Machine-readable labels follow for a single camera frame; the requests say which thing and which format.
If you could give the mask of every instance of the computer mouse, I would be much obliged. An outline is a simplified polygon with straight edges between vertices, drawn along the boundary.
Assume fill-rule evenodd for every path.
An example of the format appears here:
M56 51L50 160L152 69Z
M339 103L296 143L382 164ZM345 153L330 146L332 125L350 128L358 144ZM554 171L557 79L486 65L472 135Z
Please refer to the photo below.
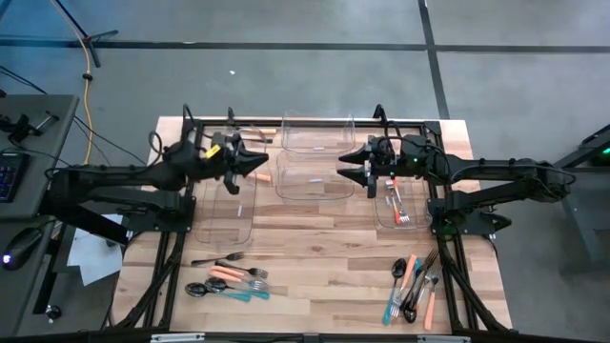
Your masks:
M2 254L4 269L16 271L23 267L41 238L42 233L38 228L26 228L14 236Z

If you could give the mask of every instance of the white paper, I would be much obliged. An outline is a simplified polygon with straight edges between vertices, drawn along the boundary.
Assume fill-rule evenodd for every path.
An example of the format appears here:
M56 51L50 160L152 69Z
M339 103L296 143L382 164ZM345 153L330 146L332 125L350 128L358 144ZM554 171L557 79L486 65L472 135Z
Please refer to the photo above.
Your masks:
M105 214L106 218L120 224L122 215ZM123 255L118 244L109 247L106 240L86 231L76 229L68 266L79 266L83 285L87 286L94 281L118 272L123 266Z

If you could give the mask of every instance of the utensil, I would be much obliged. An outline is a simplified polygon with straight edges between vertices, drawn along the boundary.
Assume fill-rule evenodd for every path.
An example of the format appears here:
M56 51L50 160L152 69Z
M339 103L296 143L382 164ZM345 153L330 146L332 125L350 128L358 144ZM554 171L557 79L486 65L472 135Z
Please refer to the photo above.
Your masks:
M398 205L400 205L398 207L398 213L400 214L400 221L403 223L406 223L409 221L409 215L407 215L407 212L404 210L404 207L402 205L402 199L400 198L400 192L398 192L397 180L394 179L394 180L392 180L392 182L394 184L394 192L396 193L396 197L398 198Z
M234 290L234 291L238 291L238 292L242 292L245 294L249 294L251 296L256 296L259 297L261 299L269 299L270 295L269 292L261 292L261 291L249 291L249 290L243 290L243 289L239 289L239 288L235 288L235 287L231 287L229 285L227 285L227 281L219 278L219 277L211 277L209 279L206 280L205 283L206 287L212 287L218 290Z
M268 291L271 285L260 279L246 279L243 272L234 271L228 268L213 266L210 268L210 275L219 277L225 281L241 282L255 291Z
M223 273L228 274L228 275L233 275L233 276L239 277L240 279L242 279L244 281L256 281L256 282L260 282L260 283L263 283L263 284L271 287L271 284L267 280L262 278L262 277L246 275L243 272L232 270L231 268L222 267L222 266L211 266L210 270L211 271L223 272Z
M402 311L407 322L413 323L416 321L417 317L417 302L419 300L419 296L422 290L422 286L424 284L426 273L428 269L434 264L438 257L438 250L432 249L432 251L426 257L426 260L421 266L421 272L419 276L416 278L416 283L413 285L411 290L407 293L407 296L404 298L402 303L400 304L400 310Z
M223 293L219 289L215 289L212 287L208 287L201 282L192 282L185 286L184 291L190 296L194 297L202 297L207 293L218 294L226 297L233 298L235 300L249 302L252 297L249 294L239 294L239 293Z
M431 275L432 290L430 291L430 299L428 299L428 307L426 308L426 316L424 317L424 320L423 320L423 328L425 330L432 330L432 314L435 310L437 283L438 283L438 278L440 277L440 272L442 272L442 267L436 269L435 272L432 273L432 275Z
M241 270L241 271L247 272L248 274L250 274L252 276L259 276L259 277L262 277L262 278L267 278L267 276L269 276L269 273L267 271L261 270L259 268L244 269L244 268L240 268L240 267L237 267L237 266L232 266L229 263L222 262L222 261L216 261L216 262L214 262L214 264L216 266L220 266L220 267L233 268L233 269Z
M226 255L224 257L209 258L209 259L205 259L205 260L193 260L193 261L191 261L191 266L195 267L195 266L202 265L204 263L218 261L221 259L226 259L228 261L236 261L236 260L240 260L242 258L244 258L244 252L233 252L233 253L229 253L228 255Z
M404 277L402 278L402 284L400 285L400 291L392 300L392 309L391 309L392 317L398 317L398 314L400 313L400 302L402 301L402 293L404 292L404 288L407 286L407 281L409 281L409 276L411 275L411 273L413 273L416 262L417 262L417 256L415 256L413 254L411 256L409 256L409 262L407 263L407 269L404 274Z
M404 276L406 269L407 261L404 258L399 258L396 262L394 262L394 265L392 266L392 276L394 277L394 285L392 286L392 291L390 292L388 306L386 306L385 313L383 313L383 325L390 325L391 310L394 300L394 290L396 289L399 278Z

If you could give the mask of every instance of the wooden table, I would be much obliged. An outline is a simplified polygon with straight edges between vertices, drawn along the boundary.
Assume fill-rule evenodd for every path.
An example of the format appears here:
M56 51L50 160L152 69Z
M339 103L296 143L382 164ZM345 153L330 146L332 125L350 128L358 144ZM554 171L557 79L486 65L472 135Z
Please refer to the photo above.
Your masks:
M157 132L165 145L179 138L182 118L161 117ZM440 121L447 153L472 158L466 130L461 120ZM356 146L377 129L356 129ZM267 147L269 168L275 173L275 157L282 151L281 134ZM261 167L261 172L268 171ZM479 187L477 181L461 181L455 189L467 192ZM206 183L195 187L201 197ZM286 204L275 187L258 184L252 230L252 244L244 249L246 258L239 266L258 267L269 272L272 297L254 298L245 304L218 295L193 298L184 292L190 282L203 282L207 267L193 268L194 259L224 255L210 251L187 235L173 308L172 331L197 332L269 332L269 333L424 333L423 312L428 296L420 303L421 313L414 324L394 318L390 326L381 324L393 278L390 269L399 257L414 253L425 256L437 246L427 230L378 229L372 200L358 185L347 204L320 206L316 203ZM423 200L417 212L423 211ZM196 231L203 220L197 211ZM144 233L130 245L114 296L113 315L122 319L151 282L159 234ZM503 325L510 327L498 262L489 242L480 237L464 236L464 250L473 288L488 309ZM456 288L459 316L466 322L463 296ZM161 290L155 323L165 297ZM449 333L447 304L443 282L437 286L433 329L428 333Z

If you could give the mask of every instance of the black handled utensil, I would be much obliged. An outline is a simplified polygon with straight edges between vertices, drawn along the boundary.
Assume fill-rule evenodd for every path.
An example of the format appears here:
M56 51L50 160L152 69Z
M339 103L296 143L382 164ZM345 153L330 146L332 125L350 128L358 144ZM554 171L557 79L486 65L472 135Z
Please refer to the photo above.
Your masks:
M229 261L236 261L236 260L240 260L242 258L244 258L244 252L233 252L233 253L229 253L228 255L226 255L224 257L210 258L210 259L205 259L205 260L193 260L193 261L191 261L191 266L195 267L195 266L202 265L204 263L214 262L214 261L218 261L221 259L226 259Z

